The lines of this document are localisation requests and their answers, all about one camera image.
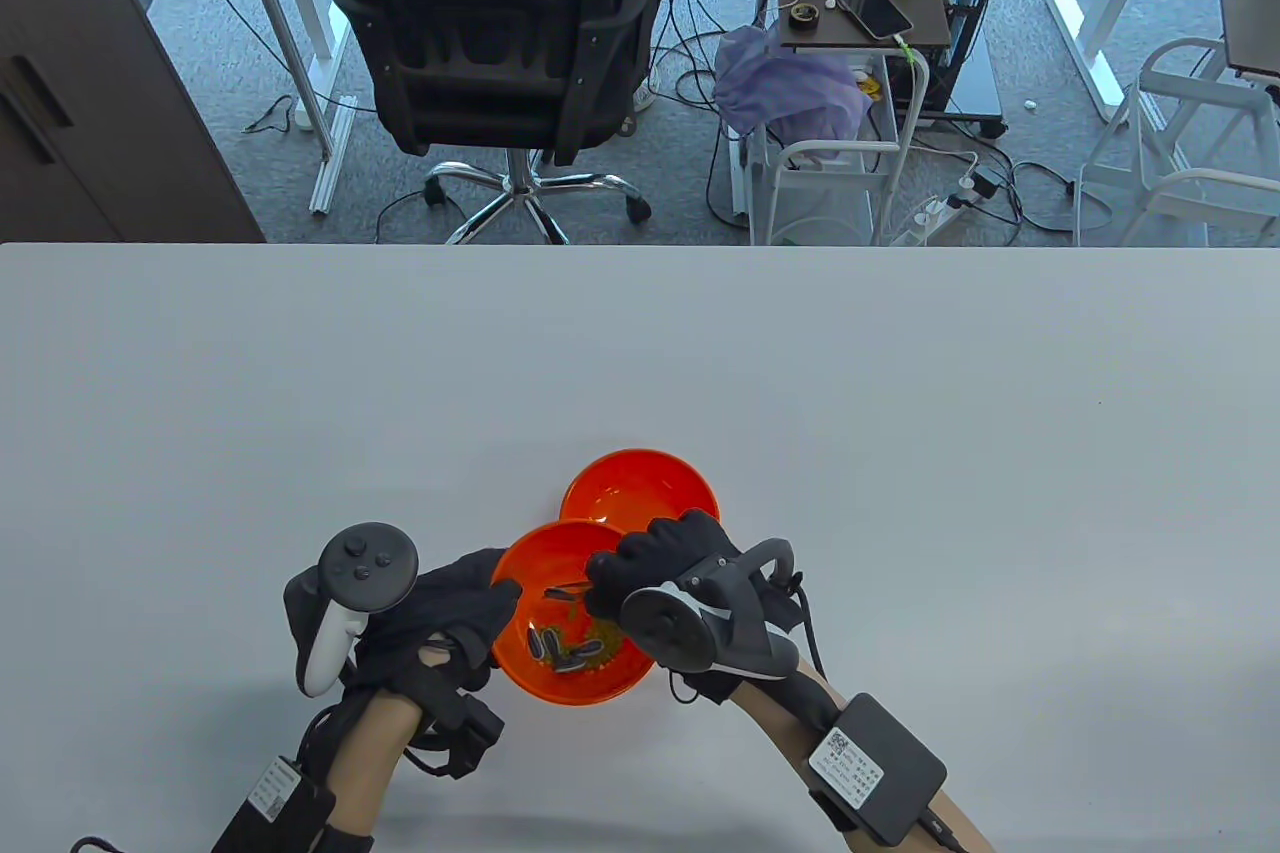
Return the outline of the person's right hand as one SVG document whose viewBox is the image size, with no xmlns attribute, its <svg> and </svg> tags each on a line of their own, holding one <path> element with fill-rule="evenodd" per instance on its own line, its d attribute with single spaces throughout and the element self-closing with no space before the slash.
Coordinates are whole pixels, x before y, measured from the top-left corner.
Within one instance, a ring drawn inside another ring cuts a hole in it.
<svg viewBox="0 0 1280 853">
<path fill-rule="evenodd" d="M 722 704 L 748 679 L 785 678 L 774 657 L 763 653 L 763 643 L 776 635 L 787 640 L 806 617 L 794 558 L 783 560 L 791 575 L 785 580 L 748 564 L 756 551 L 733 546 L 719 521 L 701 510 L 655 519 L 645 532 L 626 534 L 616 551 L 591 556 L 585 608 L 617 625 L 701 698 Z M 677 587 L 685 610 L 657 637 L 660 648 L 654 652 L 649 635 L 635 630 L 637 617 L 625 608 L 634 596 L 649 601 L 668 584 Z"/>
</svg>

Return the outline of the person's left hand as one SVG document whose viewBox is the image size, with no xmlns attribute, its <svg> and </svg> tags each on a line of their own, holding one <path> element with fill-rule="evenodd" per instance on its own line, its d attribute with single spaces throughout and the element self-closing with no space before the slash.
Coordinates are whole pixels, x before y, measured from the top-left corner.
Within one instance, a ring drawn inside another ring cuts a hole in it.
<svg viewBox="0 0 1280 853">
<path fill-rule="evenodd" d="M 480 548 L 419 575 L 398 605 L 375 612 L 355 639 L 347 694 L 389 693 L 426 711 L 457 690 L 475 693 L 490 680 L 492 647 L 522 594 L 515 580 L 494 581 L 500 548 Z"/>
</svg>

